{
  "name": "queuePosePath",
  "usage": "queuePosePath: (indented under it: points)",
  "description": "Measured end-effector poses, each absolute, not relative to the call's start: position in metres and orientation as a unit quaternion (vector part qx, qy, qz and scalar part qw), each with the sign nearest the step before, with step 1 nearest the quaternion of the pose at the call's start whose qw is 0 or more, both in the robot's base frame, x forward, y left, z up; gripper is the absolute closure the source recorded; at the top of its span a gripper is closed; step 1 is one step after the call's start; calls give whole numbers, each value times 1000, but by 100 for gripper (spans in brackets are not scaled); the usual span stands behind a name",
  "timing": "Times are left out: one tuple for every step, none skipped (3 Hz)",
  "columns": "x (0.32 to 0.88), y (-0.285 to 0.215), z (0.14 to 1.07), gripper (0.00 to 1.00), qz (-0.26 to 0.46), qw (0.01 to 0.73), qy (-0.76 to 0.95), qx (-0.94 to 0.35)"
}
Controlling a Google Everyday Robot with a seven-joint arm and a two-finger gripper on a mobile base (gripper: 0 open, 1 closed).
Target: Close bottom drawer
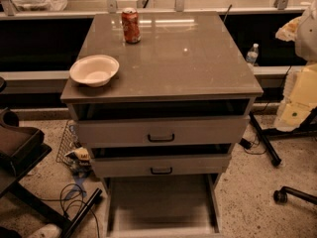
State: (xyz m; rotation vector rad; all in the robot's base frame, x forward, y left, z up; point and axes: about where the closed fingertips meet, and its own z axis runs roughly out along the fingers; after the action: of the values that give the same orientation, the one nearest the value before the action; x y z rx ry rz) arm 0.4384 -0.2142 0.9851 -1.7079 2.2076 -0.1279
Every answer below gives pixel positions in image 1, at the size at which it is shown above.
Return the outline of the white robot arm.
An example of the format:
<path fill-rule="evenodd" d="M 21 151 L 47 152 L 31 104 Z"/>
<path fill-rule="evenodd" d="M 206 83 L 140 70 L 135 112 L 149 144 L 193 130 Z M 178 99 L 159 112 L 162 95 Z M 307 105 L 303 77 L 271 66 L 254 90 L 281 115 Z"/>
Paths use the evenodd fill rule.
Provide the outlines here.
<path fill-rule="evenodd" d="M 313 1 L 299 17 L 278 29 L 275 37 L 295 43 L 295 54 L 307 61 L 291 71 L 283 88 L 274 127 L 278 131 L 297 129 L 317 107 L 317 5 Z"/>

